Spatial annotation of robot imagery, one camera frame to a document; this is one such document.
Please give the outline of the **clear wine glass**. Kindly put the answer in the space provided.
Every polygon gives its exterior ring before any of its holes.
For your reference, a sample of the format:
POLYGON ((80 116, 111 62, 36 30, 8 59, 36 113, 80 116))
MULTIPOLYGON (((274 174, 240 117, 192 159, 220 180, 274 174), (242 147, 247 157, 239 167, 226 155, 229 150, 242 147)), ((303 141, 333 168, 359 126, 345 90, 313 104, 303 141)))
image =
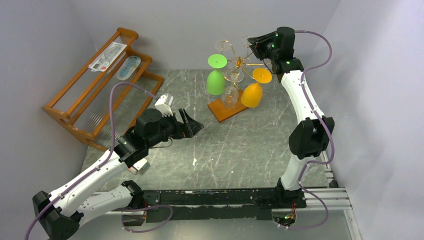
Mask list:
POLYGON ((225 108, 231 109, 236 106, 238 101, 239 91, 237 83, 244 79, 244 73, 240 68, 233 67, 224 72, 224 77, 229 82, 229 85, 221 94, 221 101, 225 108))

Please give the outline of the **green plastic wine glass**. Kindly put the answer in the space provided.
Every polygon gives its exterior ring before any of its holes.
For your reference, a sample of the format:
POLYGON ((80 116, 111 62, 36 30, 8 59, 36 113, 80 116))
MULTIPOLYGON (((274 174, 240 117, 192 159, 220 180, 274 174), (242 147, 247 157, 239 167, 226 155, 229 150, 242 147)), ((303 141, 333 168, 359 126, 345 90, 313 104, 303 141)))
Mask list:
POLYGON ((217 96, 223 93, 226 79, 222 69, 227 65, 227 62, 226 57, 218 53, 212 54, 207 59, 207 63, 213 68, 206 81, 206 90, 209 94, 217 96))

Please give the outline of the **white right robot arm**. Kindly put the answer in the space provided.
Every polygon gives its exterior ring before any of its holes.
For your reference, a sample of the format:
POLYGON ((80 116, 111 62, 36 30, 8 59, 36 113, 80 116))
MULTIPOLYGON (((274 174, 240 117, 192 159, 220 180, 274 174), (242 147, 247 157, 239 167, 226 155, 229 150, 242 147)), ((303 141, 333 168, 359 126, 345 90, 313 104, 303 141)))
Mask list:
POLYGON ((270 60, 271 72, 288 93, 298 122, 288 140, 291 157, 274 195, 276 204, 283 208, 301 193, 303 175, 309 164, 320 164, 317 158, 328 146, 334 146, 335 121, 319 108, 306 81, 307 69, 294 56, 298 33, 283 26, 265 35, 247 38, 248 46, 258 60, 270 60))

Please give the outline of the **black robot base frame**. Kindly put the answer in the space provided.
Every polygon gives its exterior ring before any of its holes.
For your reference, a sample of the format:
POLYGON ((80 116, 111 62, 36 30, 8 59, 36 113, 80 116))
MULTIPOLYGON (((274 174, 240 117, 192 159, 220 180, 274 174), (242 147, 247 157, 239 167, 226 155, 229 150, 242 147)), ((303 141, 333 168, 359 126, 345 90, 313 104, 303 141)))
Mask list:
POLYGON ((209 220, 243 219, 271 220, 274 209, 304 209, 307 206, 301 189, 286 190, 279 181, 275 187, 143 190, 134 181, 121 186, 130 191, 130 203, 124 211, 146 211, 147 223, 161 223, 166 219, 209 220))

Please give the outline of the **orange plastic wine glass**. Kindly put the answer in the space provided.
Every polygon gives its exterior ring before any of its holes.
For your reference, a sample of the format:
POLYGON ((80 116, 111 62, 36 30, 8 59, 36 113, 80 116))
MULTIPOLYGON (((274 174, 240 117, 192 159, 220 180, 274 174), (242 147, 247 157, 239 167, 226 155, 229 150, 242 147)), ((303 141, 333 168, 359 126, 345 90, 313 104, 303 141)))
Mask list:
POLYGON ((262 84, 268 84, 272 80, 272 74, 267 68, 255 68, 252 72, 255 83, 250 84, 243 91, 241 103, 248 108, 256 108, 263 97, 262 84))

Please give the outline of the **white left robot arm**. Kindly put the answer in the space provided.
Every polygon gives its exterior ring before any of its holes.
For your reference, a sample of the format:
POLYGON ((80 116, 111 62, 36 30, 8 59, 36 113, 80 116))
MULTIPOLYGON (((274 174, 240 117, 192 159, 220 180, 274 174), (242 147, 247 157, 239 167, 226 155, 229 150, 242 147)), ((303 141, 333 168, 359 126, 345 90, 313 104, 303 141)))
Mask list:
POLYGON ((113 176, 135 169, 149 150, 169 140, 194 137, 204 125, 179 109, 182 121, 174 113, 163 114, 148 108, 135 125, 120 136, 115 145, 89 168, 64 186, 47 193, 40 191, 32 198, 36 221, 51 240, 67 240, 85 223, 115 209, 137 210, 147 204, 144 191, 133 180, 115 189, 93 195, 113 176))

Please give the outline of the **clear glass tumbler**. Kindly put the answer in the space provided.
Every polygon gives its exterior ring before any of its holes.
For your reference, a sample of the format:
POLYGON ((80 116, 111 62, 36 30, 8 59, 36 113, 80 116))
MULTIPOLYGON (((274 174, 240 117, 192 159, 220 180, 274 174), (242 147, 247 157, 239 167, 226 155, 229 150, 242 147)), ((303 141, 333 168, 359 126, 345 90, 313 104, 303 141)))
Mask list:
POLYGON ((225 39, 216 41, 213 46, 219 52, 228 51, 231 48, 231 44, 225 39))

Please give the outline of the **small clear glass cup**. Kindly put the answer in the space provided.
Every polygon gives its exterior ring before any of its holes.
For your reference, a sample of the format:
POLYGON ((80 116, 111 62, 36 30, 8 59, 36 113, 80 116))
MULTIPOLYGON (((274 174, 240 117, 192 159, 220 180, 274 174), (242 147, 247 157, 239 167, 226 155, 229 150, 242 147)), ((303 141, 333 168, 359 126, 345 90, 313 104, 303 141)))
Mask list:
POLYGON ((250 48, 250 45, 251 45, 251 43, 249 42, 249 38, 251 38, 251 36, 243 36, 243 37, 241 38, 241 41, 242 41, 242 43, 243 43, 243 46, 244 46, 246 49, 249 49, 249 48, 250 48))

